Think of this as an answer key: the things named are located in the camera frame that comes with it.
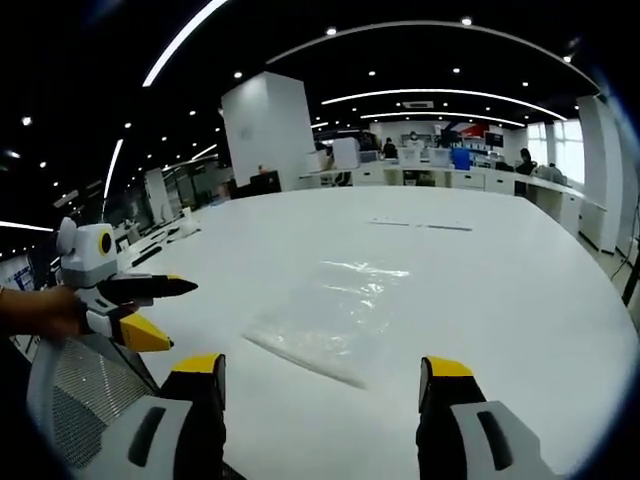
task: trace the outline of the white column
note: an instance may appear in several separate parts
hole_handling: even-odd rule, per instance
[[[578,106],[584,139],[584,193],[606,209],[598,211],[585,202],[581,231],[601,250],[614,252],[622,211],[620,137],[607,105],[595,97],[581,97]]]
[[[304,84],[264,72],[227,92],[222,110],[238,186],[262,165],[278,171],[283,191],[296,190],[315,151]]]
[[[171,220],[173,218],[173,212],[171,211],[167,188],[164,185],[162,170],[156,168],[155,170],[148,171],[144,176],[144,185],[147,190],[149,204],[151,205],[153,221],[157,225],[160,225]]]

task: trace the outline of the office desk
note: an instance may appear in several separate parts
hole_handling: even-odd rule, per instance
[[[225,459],[247,478],[417,479],[426,354],[467,364],[488,399],[501,400],[536,432],[558,473],[582,461],[616,412],[638,346],[631,320],[584,248],[522,198],[440,188],[315,189],[232,200],[194,216],[202,232],[133,270],[200,285],[142,310],[176,344],[143,356],[162,382],[187,355],[227,354]],[[429,223],[473,230],[416,226]],[[409,272],[401,288],[385,292],[397,310],[362,365],[366,391],[240,336],[290,301],[322,261]],[[308,315],[322,324],[313,309]]]
[[[471,167],[471,170],[455,170],[447,167],[432,167],[428,164],[408,166],[382,161],[362,164],[354,169],[312,172],[300,176],[300,179],[305,179],[307,182],[317,179],[315,185],[312,183],[305,185],[306,188],[317,188],[322,186],[320,177],[350,172],[353,177],[353,186],[402,185],[402,175],[405,171],[430,172],[436,187],[507,195],[515,194],[516,182],[526,183],[529,186],[527,198],[574,237],[581,229],[582,213],[589,221],[589,237],[596,245],[599,243],[596,239],[599,238],[602,216],[606,211],[602,205],[589,199],[582,192],[528,175],[478,167]]]

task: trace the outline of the plastic bag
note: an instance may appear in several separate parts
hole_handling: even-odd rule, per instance
[[[261,315],[244,338],[290,362],[357,388],[393,317],[390,289],[408,271],[319,262],[288,302]]]

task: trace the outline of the blue container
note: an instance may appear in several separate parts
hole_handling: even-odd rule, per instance
[[[471,170],[471,152],[468,148],[454,148],[451,156],[456,170]]]

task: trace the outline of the wall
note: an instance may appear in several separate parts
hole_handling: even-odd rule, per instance
[[[304,84],[264,72],[227,92],[222,109],[238,186],[262,165],[278,170],[284,191],[296,189],[306,154],[315,151]]]

